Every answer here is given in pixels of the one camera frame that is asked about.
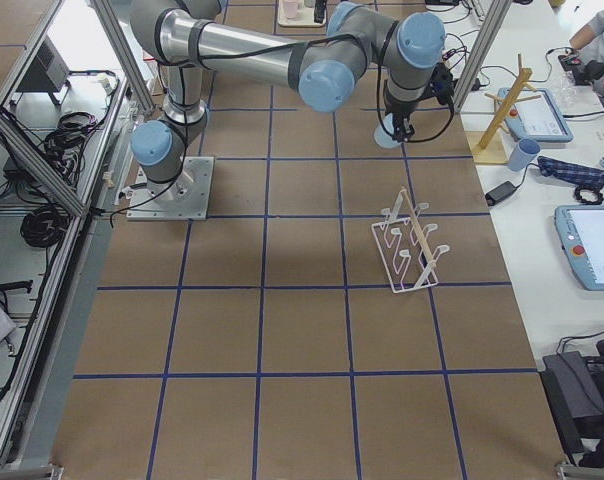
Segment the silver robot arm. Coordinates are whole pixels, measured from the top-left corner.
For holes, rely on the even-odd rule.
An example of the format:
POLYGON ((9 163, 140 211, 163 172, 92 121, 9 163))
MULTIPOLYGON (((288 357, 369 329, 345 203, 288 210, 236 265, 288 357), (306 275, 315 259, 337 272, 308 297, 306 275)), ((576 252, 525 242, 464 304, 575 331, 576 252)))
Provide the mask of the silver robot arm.
POLYGON ((228 25, 215 18, 221 1, 135 1, 130 25, 139 45, 170 73, 169 97, 158 120, 138 127, 131 149, 152 198, 179 201, 193 179, 184 154, 206 128, 208 114, 199 88, 205 70, 239 74, 288 87, 317 112, 338 110, 371 64, 385 69, 384 116, 390 140, 409 143, 410 117, 420 101, 442 93, 437 72, 445 29, 431 13, 402 21, 361 4, 341 2, 324 38, 296 41, 228 25))

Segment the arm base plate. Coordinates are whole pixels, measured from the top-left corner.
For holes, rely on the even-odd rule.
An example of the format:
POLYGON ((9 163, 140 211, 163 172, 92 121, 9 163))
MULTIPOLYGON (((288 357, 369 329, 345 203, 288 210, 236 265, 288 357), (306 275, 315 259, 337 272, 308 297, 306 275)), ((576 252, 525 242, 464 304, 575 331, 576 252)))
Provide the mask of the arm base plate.
POLYGON ((187 156, 181 175, 167 190, 165 186, 148 183, 141 167, 138 168, 138 182, 145 183, 135 189, 131 203, 133 208, 126 211, 130 221, 181 221, 205 220, 213 178, 215 159, 213 157, 187 156))

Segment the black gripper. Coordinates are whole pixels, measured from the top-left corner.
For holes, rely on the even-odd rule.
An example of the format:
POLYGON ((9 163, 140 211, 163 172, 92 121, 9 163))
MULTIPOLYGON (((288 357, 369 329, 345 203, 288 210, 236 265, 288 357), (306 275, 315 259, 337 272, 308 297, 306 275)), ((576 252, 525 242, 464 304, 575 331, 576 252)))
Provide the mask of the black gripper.
POLYGON ((416 109, 416 101, 399 100, 392 94, 385 94, 384 104, 385 118, 390 119, 387 133, 396 142, 408 142, 415 133, 410 119, 416 109))

